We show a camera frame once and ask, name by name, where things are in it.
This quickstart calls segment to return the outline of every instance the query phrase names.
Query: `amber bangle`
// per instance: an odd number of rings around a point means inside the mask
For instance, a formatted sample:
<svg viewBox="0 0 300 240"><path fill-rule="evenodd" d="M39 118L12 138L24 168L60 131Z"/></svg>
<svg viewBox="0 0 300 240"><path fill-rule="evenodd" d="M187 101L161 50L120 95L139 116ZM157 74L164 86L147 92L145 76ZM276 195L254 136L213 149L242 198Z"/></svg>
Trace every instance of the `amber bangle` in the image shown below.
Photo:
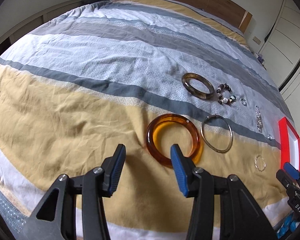
<svg viewBox="0 0 300 240"><path fill-rule="evenodd" d="M198 161L196 158L200 152L200 135L196 126L187 118L178 114L163 114L155 118L149 125L146 131L146 146L149 153L162 165L172 168L171 159L163 156L156 148L153 140L153 133L158 126L164 122L176 122L183 125L190 132L192 137L192 149L187 157L190 157L195 162Z"/></svg>
<svg viewBox="0 0 300 240"><path fill-rule="evenodd" d="M195 89L193 86L191 86L189 83L189 80L191 78L196 79L196 80L200 81L202 84L204 84L209 89L210 93L201 92L201 91ZM213 97L214 88L213 88L212 84L208 80L206 80L204 77L202 77L198 74L195 74L195 73L186 73L182 76L181 81L182 81L183 86L188 90L188 92L191 95L193 95L197 98L200 98L200 99L210 99Z"/></svg>

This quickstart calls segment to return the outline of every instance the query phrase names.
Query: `red box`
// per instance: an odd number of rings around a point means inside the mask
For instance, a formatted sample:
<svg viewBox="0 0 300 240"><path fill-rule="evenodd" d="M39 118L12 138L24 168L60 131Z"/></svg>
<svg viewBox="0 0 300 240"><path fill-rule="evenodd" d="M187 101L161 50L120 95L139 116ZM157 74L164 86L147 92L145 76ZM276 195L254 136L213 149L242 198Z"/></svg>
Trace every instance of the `red box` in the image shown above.
<svg viewBox="0 0 300 240"><path fill-rule="evenodd" d="M300 171L300 137L286 117L279 121L281 169L288 162Z"/></svg>

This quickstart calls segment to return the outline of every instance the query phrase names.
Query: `bedspread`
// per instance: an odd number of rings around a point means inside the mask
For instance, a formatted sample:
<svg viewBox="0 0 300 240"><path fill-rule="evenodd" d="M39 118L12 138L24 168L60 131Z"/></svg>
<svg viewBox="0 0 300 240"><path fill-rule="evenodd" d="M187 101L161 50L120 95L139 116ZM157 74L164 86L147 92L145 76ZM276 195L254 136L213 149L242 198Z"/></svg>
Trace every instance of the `bedspread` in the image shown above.
<svg viewBox="0 0 300 240"><path fill-rule="evenodd" d="M187 72L216 89L227 83L236 102L201 100L183 87ZM240 103L244 98L247 106ZM258 105L262 132L255 113ZM185 239L192 199L180 193L172 169L148 153L148 124L165 113L181 114L200 129L210 114L234 132L229 152L203 146L201 166L212 175L237 174L274 226L289 211L280 168L278 121L291 114L274 82L249 51L243 34L221 19L169 0L103 1L73 9L25 35L0 56L0 213L15 236L62 173L85 174L127 149L118 189L104 199L112 239ZM223 148L222 122L205 127ZM185 128L161 134L191 148ZM263 172L254 160L266 161ZM76 208L82 237L81 199ZM215 201L214 238L220 206Z"/></svg>

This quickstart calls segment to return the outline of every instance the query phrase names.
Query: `jewelry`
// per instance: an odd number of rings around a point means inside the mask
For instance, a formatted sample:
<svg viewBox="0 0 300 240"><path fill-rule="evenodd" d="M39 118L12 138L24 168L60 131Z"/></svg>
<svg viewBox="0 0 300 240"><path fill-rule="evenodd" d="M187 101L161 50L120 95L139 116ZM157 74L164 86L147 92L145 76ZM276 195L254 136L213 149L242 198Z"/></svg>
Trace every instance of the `jewelry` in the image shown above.
<svg viewBox="0 0 300 240"><path fill-rule="evenodd" d="M255 109L256 115L257 115L257 128L258 128L259 132L262 132L263 124L262 124L260 109L258 106L255 106L254 109Z"/></svg>
<svg viewBox="0 0 300 240"><path fill-rule="evenodd" d="M159 162L160 164L172 168L171 159L163 156L158 149L156 148L156 138L154 139L154 132L156 129L162 127L161 124L165 122L176 122L183 125L185 128L188 129L188 131L191 134L192 137L192 149L190 154L188 155L189 158L192 159L194 164L196 164L199 161L198 154L201 154L200 147L201 147L201 141L200 141L200 135L196 128L196 126L187 118L183 117L182 115L178 114L163 114L155 118L149 125L146 131L146 147L149 151L149 153Z"/></svg>
<svg viewBox="0 0 300 240"><path fill-rule="evenodd" d="M195 89L193 86L191 86L189 83L189 80L191 78L196 79L196 80L200 81L202 84L204 84L209 89L209 93L201 92L201 91ZM212 84L208 80L206 80L204 77L202 77L198 74L195 74L195 73L186 73L182 76L181 81L182 81L183 86L186 88L186 90L188 90L188 92L191 95L193 95L197 98L200 98L200 99L210 99L213 97L214 88L213 88Z"/></svg>
<svg viewBox="0 0 300 240"><path fill-rule="evenodd" d="M244 106L247 106L247 102L244 98L241 98L240 101L241 101L241 104L243 104Z"/></svg>
<svg viewBox="0 0 300 240"><path fill-rule="evenodd" d="M262 169L262 170L260 170L260 169L258 168L258 165L257 165L257 159L258 159L258 158L261 158L262 161L263 161L263 163L264 163L263 169ZM266 161L265 161L265 159L264 159L261 155L258 155L258 156L255 158L255 160L254 160L254 165L256 166L256 168L257 168L258 171L264 171L265 168L266 168Z"/></svg>
<svg viewBox="0 0 300 240"><path fill-rule="evenodd" d="M213 119L213 118L220 118L222 119L223 121L225 121L225 123L227 124L228 128L229 128L229 131L230 131L230 137L231 137L231 140L230 140L230 143L228 145L228 147L225 149L225 150L219 150L215 147L213 147L207 140L206 138L204 137L204 125L207 121L209 121L210 119ZM226 153L227 151L230 150L231 146L232 146L232 143L233 143L233 134L232 134L232 130L231 130L231 127L230 125L227 123L227 121L220 115L217 115L217 114L214 114L214 115L210 115L210 116L207 116L207 118L202 122L202 125L201 125L201 135L202 135L202 138L204 140L204 142L212 149L214 150L215 152L217 153Z"/></svg>
<svg viewBox="0 0 300 240"><path fill-rule="evenodd" d="M235 96L231 96L229 99L228 98L225 98L222 94L221 94L221 91L223 89L226 89L228 90L229 92L231 91L231 88L227 85L227 83L224 83L224 84L220 84L216 90L217 94L218 94L218 103L219 104L230 104L232 102L235 101L236 97Z"/></svg>

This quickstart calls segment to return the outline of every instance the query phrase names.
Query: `ring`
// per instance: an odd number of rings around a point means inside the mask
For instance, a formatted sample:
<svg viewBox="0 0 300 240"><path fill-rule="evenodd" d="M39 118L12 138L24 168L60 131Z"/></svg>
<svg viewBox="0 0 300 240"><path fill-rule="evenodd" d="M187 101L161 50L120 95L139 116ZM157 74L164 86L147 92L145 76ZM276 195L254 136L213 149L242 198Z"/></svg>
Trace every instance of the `ring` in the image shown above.
<svg viewBox="0 0 300 240"><path fill-rule="evenodd" d="M229 128L230 136L231 136L231 141L230 141L228 147L227 147L225 150L219 150L219 149L213 147L213 146L206 140L206 138L204 137L204 129L203 129L203 127L204 127L205 123L206 123L207 121L209 121L210 119L212 119L212 118L220 118L220 119L222 119L223 121L225 121L225 123L227 124L227 126L228 126L228 128ZM207 116L207 118L202 122L202 125L201 125L201 135L202 135L202 138L203 138L204 142L205 142L212 150L214 150L214 151L217 152L217 153L226 153L227 151L230 150L230 148L231 148L231 146L232 146L232 143L233 143L233 134L232 134L232 130L231 130L230 125L227 123L227 121L226 121L222 116L217 115L217 114Z"/></svg>
<svg viewBox="0 0 300 240"><path fill-rule="evenodd" d="M258 168L258 165L257 165L257 159L258 159L258 158L261 158L261 159L263 160L264 165L263 165L263 169L262 169L262 170L260 170L260 169ZM261 155L258 155L258 156L255 158L255 160L254 160L254 165L256 166L256 168L257 168L258 171L264 171L265 168L266 168L266 160L265 160Z"/></svg>
<svg viewBox="0 0 300 240"><path fill-rule="evenodd" d="M201 91L195 89L193 86L191 86L189 83L189 80L191 78L196 79L196 80L200 81L202 84L204 84L209 89L210 93L201 92ZM200 99L209 99L209 98L213 97L214 88L213 88L212 84L208 80L206 80L204 77L202 77L198 74L195 74L195 73L186 73L182 76L181 81L182 81L183 86L188 90L188 92L191 95L193 95L197 98L200 98Z"/></svg>
<svg viewBox="0 0 300 240"><path fill-rule="evenodd" d="M163 114L155 118L149 125L146 131L146 146L149 153L159 162L160 164L172 168L171 159L163 156L154 144L153 134L158 126L164 122L176 122L183 125L190 132L192 137L192 149L190 154L187 156L192 159L193 162L198 162L196 158L199 154L201 142L200 135L196 126L187 118L178 114Z"/></svg>

